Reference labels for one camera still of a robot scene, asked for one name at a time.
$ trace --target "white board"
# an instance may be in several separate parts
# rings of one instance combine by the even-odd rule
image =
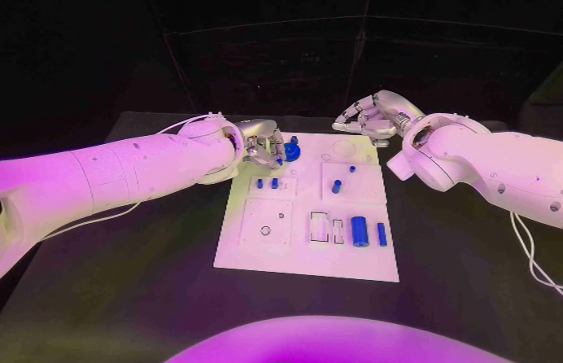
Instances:
[[[214,267],[399,282],[381,168],[370,140],[357,135],[283,133],[286,142],[292,135],[301,148],[296,161],[273,172],[239,165]],[[334,180],[342,183],[337,194]],[[367,247],[352,245],[354,216],[367,220]]]

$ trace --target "dark table surface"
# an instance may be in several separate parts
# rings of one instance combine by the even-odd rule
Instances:
[[[106,140],[183,118],[125,112]],[[332,132],[328,118],[272,119],[285,131]],[[396,138],[378,149],[381,164],[399,146]],[[318,314],[429,330],[512,361],[560,362],[563,300],[528,274],[508,212],[469,186],[439,193],[386,167],[383,180],[400,283],[214,269],[230,181],[194,186],[41,244],[0,315],[0,361],[162,361],[231,327]],[[563,281],[563,231],[528,227]]]

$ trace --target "black background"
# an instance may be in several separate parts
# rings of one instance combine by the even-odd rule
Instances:
[[[561,58],[561,3],[0,0],[0,157],[102,142],[125,110],[335,116],[378,88],[525,131],[518,111]]]

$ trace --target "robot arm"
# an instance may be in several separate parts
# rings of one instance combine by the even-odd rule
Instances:
[[[414,174],[439,191],[463,182],[491,204],[563,228],[563,142],[521,133],[491,133],[476,121],[458,115],[424,116],[387,90],[370,99],[367,109],[380,128],[387,120],[403,136],[401,151],[387,162],[401,180]],[[341,128],[338,120],[332,128]],[[391,136],[386,131],[368,134],[380,147],[387,144],[377,144],[378,139]]]
[[[31,246],[72,221],[195,183],[234,177],[243,159],[280,167],[282,136],[272,120],[234,125],[210,114],[201,121],[185,120],[175,135],[162,131],[0,161],[0,277]],[[272,154],[263,148],[267,142]]]

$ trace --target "robotic hand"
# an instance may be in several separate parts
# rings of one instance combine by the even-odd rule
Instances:
[[[177,125],[178,133],[165,133]],[[0,277],[63,225],[195,183],[227,180],[242,160],[278,169],[282,134],[272,120],[231,124],[219,113],[183,120],[145,137],[0,161]]]
[[[345,121],[358,114],[357,121]],[[377,147],[403,137],[387,166],[406,180],[413,174],[446,191],[469,184],[499,208],[563,228],[563,142],[522,133],[491,133],[468,116],[424,116],[396,93],[378,91],[338,116],[332,128],[370,137]]]

